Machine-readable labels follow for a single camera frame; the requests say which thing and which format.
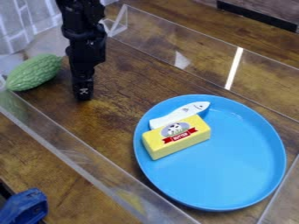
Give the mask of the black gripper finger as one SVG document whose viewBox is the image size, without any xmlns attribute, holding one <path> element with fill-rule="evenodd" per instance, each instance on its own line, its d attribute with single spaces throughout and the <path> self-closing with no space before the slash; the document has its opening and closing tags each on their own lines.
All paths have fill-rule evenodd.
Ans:
<svg viewBox="0 0 299 224">
<path fill-rule="evenodd" d="M 72 79 L 72 91 L 79 101 L 88 101 L 94 95 L 94 79 Z"/>
</svg>

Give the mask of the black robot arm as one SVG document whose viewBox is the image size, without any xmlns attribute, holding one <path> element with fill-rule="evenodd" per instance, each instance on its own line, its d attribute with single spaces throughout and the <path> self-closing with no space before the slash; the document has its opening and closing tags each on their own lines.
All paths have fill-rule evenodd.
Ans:
<svg viewBox="0 0 299 224">
<path fill-rule="evenodd" d="M 62 34 L 70 40 L 66 53 L 70 58 L 72 91 L 79 101 L 94 95 L 95 66 L 106 61 L 107 32 L 99 22 L 106 6 L 99 0 L 55 0 L 62 14 Z"/>
</svg>

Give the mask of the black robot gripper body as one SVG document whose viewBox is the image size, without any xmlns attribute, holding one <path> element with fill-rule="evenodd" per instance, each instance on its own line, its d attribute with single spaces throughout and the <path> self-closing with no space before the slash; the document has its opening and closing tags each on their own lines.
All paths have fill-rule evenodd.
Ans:
<svg viewBox="0 0 299 224">
<path fill-rule="evenodd" d="M 64 32 L 70 40 L 66 53 L 70 57 L 72 79 L 86 81 L 92 78 L 95 66 L 106 61 L 107 33 Z"/>
</svg>

